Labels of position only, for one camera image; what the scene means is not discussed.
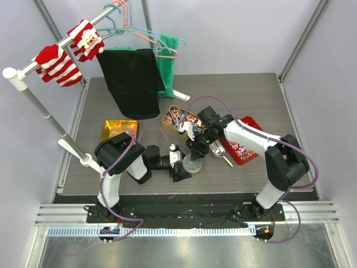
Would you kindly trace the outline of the metal scoop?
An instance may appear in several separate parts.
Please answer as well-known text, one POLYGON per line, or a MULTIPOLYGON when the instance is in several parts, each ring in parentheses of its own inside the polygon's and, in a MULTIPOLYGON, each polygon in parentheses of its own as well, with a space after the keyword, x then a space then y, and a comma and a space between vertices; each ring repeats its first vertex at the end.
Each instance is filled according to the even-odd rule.
POLYGON ((211 152, 213 155, 217 158, 221 158, 226 161, 226 163, 232 168, 233 164, 227 159, 225 156, 225 148, 224 146, 220 143, 219 140, 214 141, 213 143, 210 144, 209 146, 211 152))

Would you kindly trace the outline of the gold tin of gummy candies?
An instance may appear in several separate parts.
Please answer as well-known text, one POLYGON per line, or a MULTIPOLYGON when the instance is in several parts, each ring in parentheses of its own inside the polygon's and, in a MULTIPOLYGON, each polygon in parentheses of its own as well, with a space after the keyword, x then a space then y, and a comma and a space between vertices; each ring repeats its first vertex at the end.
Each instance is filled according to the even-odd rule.
POLYGON ((101 142, 119 135, 123 132, 131 136, 131 138, 136 138, 139 129, 139 122, 136 120, 113 120, 109 119, 104 122, 101 142))

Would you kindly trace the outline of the white jar lid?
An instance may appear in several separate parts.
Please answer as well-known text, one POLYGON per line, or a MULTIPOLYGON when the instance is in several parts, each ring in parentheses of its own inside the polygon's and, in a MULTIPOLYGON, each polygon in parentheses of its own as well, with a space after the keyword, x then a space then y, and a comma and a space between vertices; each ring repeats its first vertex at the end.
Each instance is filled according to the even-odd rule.
POLYGON ((182 167, 190 174, 198 173, 202 168, 202 160, 191 160, 191 154, 188 154, 183 158, 182 167))

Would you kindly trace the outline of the black cloth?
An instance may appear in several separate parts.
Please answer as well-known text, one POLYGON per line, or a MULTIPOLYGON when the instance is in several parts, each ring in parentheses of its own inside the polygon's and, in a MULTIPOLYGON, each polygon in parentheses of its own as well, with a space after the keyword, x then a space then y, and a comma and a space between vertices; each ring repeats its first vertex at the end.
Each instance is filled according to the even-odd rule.
POLYGON ((104 50, 97 59, 107 88, 124 116, 143 120, 160 114, 158 92, 165 86, 151 49, 104 50))

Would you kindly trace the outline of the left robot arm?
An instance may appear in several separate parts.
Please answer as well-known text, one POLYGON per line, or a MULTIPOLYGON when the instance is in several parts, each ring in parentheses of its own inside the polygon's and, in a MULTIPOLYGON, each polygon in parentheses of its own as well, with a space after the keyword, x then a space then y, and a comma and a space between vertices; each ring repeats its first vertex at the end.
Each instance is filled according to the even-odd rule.
POLYGON ((119 185, 124 172, 139 185, 147 182, 152 171, 167 170, 174 182, 191 178, 183 167, 185 154, 177 145, 169 144, 169 154, 160 155, 156 145, 143 147, 126 133, 121 133, 101 142, 94 151, 101 171, 100 190, 97 196, 102 206, 99 215, 108 223, 119 215, 119 185))

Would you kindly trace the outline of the santa striped sock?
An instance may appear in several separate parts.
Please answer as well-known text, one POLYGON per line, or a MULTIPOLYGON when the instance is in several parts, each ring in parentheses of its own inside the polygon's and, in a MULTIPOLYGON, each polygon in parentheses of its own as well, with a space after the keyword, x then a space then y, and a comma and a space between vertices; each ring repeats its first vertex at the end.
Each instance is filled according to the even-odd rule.
POLYGON ((93 60, 96 54, 104 51, 104 42, 88 20, 81 20, 67 32, 72 41, 70 48, 80 62, 93 60))

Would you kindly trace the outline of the red white striped sock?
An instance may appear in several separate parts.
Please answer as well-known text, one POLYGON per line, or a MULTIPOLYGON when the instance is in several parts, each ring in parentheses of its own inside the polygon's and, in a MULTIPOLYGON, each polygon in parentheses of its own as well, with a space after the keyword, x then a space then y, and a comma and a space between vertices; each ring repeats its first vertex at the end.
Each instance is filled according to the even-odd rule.
POLYGON ((44 47, 31 61, 38 64, 36 73, 45 83, 54 80, 60 87, 70 87, 83 78, 72 59, 57 44, 44 47))

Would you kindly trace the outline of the red tin of swirl lollipops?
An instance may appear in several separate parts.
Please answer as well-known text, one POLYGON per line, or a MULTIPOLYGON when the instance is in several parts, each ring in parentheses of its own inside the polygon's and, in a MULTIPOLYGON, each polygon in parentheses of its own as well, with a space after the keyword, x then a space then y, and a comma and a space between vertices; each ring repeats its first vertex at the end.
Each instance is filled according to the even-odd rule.
MULTIPOLYGON (((240 120, 253 128, 263 131, 260 125, 250 116, 243 117, 240 120)), ((244 165, 258 157, 256 152, 239 143, 231 142, 223 138, 219 141, 237 165, 244 165)))

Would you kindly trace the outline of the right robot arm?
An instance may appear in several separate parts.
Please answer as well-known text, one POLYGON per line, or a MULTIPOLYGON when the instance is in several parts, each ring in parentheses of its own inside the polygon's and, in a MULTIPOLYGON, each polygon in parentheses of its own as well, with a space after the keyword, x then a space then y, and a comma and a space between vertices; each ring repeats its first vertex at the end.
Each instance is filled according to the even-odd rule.
POLYGON ((197 116, 204 125, 201 133, 195 132, 192 124, 186 120, 178 126, 179 133, 187 133, 186 144, 192 160, 205 157, 209 146, 220 138, 239 143, 264 158, 268 182, 252 201, 252 214, 257 220, 267 219, 278 201, 310 169, 306 155, 292 135, 270 135, 231 114, 222 117, 211 106, 197 116))

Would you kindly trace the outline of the gold tin of ball lollipops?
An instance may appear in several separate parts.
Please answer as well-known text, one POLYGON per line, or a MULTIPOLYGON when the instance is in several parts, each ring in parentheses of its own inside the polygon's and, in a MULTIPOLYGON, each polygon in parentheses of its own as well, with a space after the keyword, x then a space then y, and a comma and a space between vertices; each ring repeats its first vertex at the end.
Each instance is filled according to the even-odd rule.
MULTIPOLYGON (((162 117, 162 126, 168 130, 178 133, 178 126, 184 119, 185 110, 177 107, 171 106, 165 115, 162 117)), ((194 131, 200 131, 203 128, 203 124, 199 120, 198 116, 188 112, 185 121, 190 122, 193 125, 194 131)))

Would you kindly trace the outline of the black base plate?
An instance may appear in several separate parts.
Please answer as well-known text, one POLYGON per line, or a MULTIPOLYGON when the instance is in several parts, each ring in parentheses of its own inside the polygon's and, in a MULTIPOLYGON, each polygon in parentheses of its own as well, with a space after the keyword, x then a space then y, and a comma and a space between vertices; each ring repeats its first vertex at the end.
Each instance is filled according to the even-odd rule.
POLYGON ((112 223, 133 228, 142 218, 142 228, 244 228, 250 223, 283 222, 281 204, 261 215, 253 207, 252 193, 121 195, 112 215, 94 195, 56 195, 55 204, 82 204, 87 223, 112 223))

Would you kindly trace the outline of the clear plastic jar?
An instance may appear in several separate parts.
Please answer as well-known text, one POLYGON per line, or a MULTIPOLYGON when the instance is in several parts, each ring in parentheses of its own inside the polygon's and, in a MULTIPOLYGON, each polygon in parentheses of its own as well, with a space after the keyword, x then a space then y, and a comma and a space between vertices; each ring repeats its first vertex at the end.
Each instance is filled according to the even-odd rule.
POLYGON ((187 173, 193 177, 199 175, 200 171, 201 170, 194 170, 194 171, 188 171, 187 173))

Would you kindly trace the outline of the green cloth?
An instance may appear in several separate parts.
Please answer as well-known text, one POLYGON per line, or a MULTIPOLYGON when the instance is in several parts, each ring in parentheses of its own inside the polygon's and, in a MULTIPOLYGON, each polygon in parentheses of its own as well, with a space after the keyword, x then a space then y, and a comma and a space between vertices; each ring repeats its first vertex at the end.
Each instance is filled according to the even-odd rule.
MULTIPOLYGON (((160 72, 165 89, 158 92, 158 97, 173 98, 173 79, 174 79, 174 50, 178 46, 178 38, 173 36, 161 35, 160 39, 164 44, 168 45, 168 49, 163 48, 157 54, 155 54, 156 64, 160 72)), ((113 47, 106 50, 137 50, 131 47, 113 47)))

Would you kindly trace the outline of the clothes rack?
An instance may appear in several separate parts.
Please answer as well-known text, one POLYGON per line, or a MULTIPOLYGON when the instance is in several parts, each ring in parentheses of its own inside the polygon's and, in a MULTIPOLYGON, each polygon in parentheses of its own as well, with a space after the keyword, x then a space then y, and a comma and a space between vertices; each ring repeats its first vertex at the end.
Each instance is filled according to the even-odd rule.
MULTIPOLYGON (((98 13, 90 23, 95 25, 99 23, 104 18, 108 17, 115 9, 119 9, 121 6, 119 3, 110 3, 108 7, 103 9, 98 13)), ((57 42, 59 47, 66 48, 71 43, 72 38, 69 35, 66 35, 65 38, 57 42)), ((3 77, 8 79, 10 83, 36 107, 36 109, 42 114, 43 118, 52 125, 55 131, 61 136, 61 139, 58 140, 58 144, 64 148, 67 152, 77 157, 80 160, 80 163, 83 167, 90 167, 95 170, 98 174, 102 174, 104 169, 100 167, 94 160, 91 154, 85 154, 79 145, 73 140, 73 138, 63 129, 63 127, 58 123, 58 121, 51 115, 51 113, 45 108, 45 106, 36 98, 36 96, 31 92, 25 83, 24 79, 31 72, 35 71, 39 67, 39 64, 36 62, 31 62, 28 66, 22 70, 16 70, 14 68, 5 68, 3 69, 3 77)), ((184 102, 190 100, 190 96, 173 90, 174 97, 178 98, 184 102)))

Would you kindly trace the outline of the blue hanger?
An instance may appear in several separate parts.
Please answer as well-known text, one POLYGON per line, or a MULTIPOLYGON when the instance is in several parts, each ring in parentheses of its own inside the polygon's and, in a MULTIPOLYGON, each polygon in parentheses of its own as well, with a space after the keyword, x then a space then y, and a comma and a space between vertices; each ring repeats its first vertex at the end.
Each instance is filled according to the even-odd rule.
POLYGON ((133 12, 132 12, 132 1, 127 1, 127 3, 129 4, 129 10, 130 10, 130 12, 129 12, 130 23, 129 24, 130 24, 131 27, 146 33, 150 40, 153 40, 154 37, 161 36, 160 32, 156 32, 156 31, 152 30, 151 18, 150 18, 150 15, 149 15, 147 1, 141 0, 143 17, 144 17, 144 22, 145 22, 145 25, 146 25, 145 28, 140 27, 140 26, 138 26, 138 25, 136 25, 134 23, 133 12))

